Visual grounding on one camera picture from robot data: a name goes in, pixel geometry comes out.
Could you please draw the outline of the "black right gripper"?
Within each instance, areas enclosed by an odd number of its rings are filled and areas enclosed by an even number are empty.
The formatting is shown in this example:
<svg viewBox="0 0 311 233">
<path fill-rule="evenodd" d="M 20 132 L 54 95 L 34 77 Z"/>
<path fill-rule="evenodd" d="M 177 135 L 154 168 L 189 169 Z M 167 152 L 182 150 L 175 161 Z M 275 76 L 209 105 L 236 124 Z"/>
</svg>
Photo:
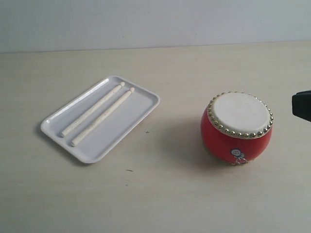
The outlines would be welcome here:
<svg viewBox="0 0 311 233">
<path fill-rule="evenodd" d="M 311 91 L 301 91 L 292 96 L 292 114 L 311 121 Z"/>
</svg>

